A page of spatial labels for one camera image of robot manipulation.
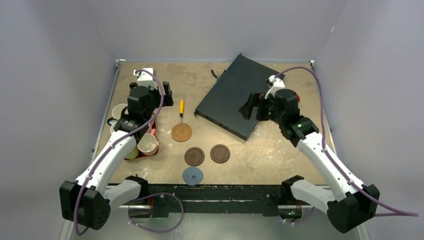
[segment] white wall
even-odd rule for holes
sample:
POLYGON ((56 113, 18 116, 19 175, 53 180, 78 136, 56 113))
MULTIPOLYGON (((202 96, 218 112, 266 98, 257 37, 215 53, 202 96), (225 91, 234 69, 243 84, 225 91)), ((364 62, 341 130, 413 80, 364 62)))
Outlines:
POLYGON ((0 3, 1 239, 58 239, 59 187, 90 162, 114 68, 85 1, 0 3))
POLYGON ((373 240, 424 236, 423 12, 421 0, 350 0, 314 65, 342 161, 381 201, 421 214, 371 219, 373 240))
POLYGON ((87 0, 114 56, 315 59, 347 0, 87 0))

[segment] dark brown coaster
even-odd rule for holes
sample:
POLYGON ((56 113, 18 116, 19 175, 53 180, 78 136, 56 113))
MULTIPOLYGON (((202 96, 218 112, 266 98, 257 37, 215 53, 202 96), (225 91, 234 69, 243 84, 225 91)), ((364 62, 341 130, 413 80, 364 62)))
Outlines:
POLYGON ((187 123, 183 123, 182 125, 178 123, 173 126, 171 135, 175 141, 185 142, 192 136, 192 128, 187 123))
POLYGON ((184 159, 190 166, 199 166, 205 160, 205 153, 198 147, 192 147, 185 152, 184 159))
POLYGON ((227 146, 218 144, 210 150, 210 158, 219 164, 225 163, 230 158, 230 150, 227 146))

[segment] yellow screwdriver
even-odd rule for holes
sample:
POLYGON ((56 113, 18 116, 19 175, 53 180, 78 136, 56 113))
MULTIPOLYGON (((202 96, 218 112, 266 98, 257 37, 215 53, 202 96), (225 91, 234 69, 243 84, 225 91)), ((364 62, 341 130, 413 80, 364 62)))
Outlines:
POLYGON ((181 126, 183 125, 184 101, 179 102, 179 117, 181 118, 181 126))

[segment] wooden tabletop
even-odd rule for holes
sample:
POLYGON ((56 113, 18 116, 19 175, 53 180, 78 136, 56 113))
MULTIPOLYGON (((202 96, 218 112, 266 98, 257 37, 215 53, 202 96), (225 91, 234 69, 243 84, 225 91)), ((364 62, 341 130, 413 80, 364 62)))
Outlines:
MULTIPOLYGON (((308 63, 262 64, 276 71, 293 66, 310 67, 308 63)), ((107 118, 112 116, 114 106, 127 103, 129 84, 136 81, 133 76, 135 69, 154 68, 161 82, 169 82, 175 105, 163 107, 156 118, 158 153, 123 160, 110 182, 120 183, 126 177, 138 174, 152 184, 183 184, 183 171, 190 167, 184 155, 189 148, 198 147, 204 152, 204 161, 197 166, 204 175, 202 184, 271 185, 281 184, 294 175, 303 176, 316 185, 327 184, 314 165, 281 135, 274 122, 259 122, 248 140, 244 141, 210 121, 194 116, 195 108, 217 81, 211 75, 211 69, 220 74, 229 65, 230 62, 125 62, 118 76, 107 118), (171 137, 172 127, 180 122, 180 100, 185 103, 183 121, 192 128, 192 136, 186 142, 176 142, 171 137), (230 150, 230 158, 225 163, 216 163, 211 159, 211 149, 218 144, 230 150)), ((287 72, 284 83, 300 96, 300 113, 321 128, 320 100, 313 76, 305 70, 292 70, 287 72)), ((110 126, 105 124, 97 152, 106 145, 110 136, 110 126)), ((327 139, 327 144, 331 145, 328 134, 327 139)))

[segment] cup rim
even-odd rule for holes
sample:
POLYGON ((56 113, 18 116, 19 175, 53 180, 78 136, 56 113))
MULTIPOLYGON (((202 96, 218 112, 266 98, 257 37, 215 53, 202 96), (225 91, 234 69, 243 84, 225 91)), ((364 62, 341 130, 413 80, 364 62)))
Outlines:
POLYGON ((114 127, 117 125, 118 121, 115 121, 114 123, 112 123, 112 125, 110 126, 110 134, 113 134, 115 132, 114 127))
POLYGON ((118 105, 116 105, 116 106, 114 106, 112 108, 112 112, 110 114, 112 115, 112 117, 114 119, 116 119, 116 117, 114 116, 114 110, 115 110, 115 108, 118 107, 118 106, 122 106, 122 105, 125 105, 124 108, 128 106, 128 104, 126 104, 126 103, 120 103, 120 104, 118 104, 118 105))
POLYGON ((150 153, 150 152, 153 152, 157 146, 158 146, 158 139, 155 137, 155 135, 153 135, 153 134, 151 134, 151 133, 145 133, 145 134, 143 135, 143 137, 140 139, 140 141, 137 143, 137 148, 138 148, 138 150, 140 150, 140 152, 142 152, 142 153, 150 153), (139 144, 142 142, 142 139, 143 139, 144 137, 146 137, 146 138, 153 138, 153 139, 155 140, 155 142, 154 142, 154 148, 153 148, 152 150, 144 151, 144 150, 141 150, 141 149, 140 149, 139 144))

